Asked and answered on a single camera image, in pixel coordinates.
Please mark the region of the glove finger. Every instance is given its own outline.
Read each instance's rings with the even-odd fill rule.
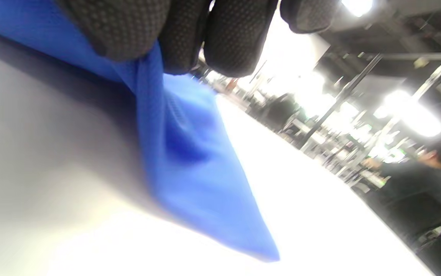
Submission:
[[[256,68],[278,0],[216,0],[207,21],[207,64],[228,77]]]
[[[188,73],[198,61],[212,0],[173,0],[159,36],[165,73]]]
[[[114,61],[147,54],[166,18],[170,0],[56,0],[94,51]]]
[[[282,0],[280,16],[294,33],[317,33],[331,26],[341,0]]]

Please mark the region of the blue cloth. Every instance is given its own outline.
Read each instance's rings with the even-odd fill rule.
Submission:
[[[51,0],[0,0],[0,35],[124,82],[137,98],[146,174],[159,203],[226,246],[267,261],[279,259],[214,93],[187,76],[163,75],[158,45],[138,61],[101,58]]]

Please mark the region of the man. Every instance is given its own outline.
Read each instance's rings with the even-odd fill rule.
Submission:
[[[417,161],[386,164],[367,159],[362,164],[380,171],[383,177],[390,176],[386,185],[370,194],[368,200],[388,206],[409,196],[426,193],[441,203],[441,143],[429,147]]]
[[[265,114],[268,126],[275,132],[280,131],[298,108],[299,105],[292,93],[283,94],[271,103],[267,103]]]

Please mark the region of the white table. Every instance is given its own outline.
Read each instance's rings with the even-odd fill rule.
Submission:
[[[0,276],[430,275],[340,180],[222,98],[282,261],[178,226],[145,192],[117,90],[0,42]]]

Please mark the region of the ceiling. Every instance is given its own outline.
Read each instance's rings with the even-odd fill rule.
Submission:
[[[316,70],[336,82],[349,82],[369,63],[368,53],[441,53],[441,0],[374,0],[374,8],[361,18],[342,8],[332,27],[321,33],[331,47]],[[382,98],[396,89],[415,92],[441,64],[430,61],[416,69],[415,59],[383,60],[373,76],[357,87],[350,99],[373,114]],[[441,121],[441,85],[428,91],[420,103]],[[368,116],[374,124],[385,124]],[[426,140],[410,132],[415,140]]]

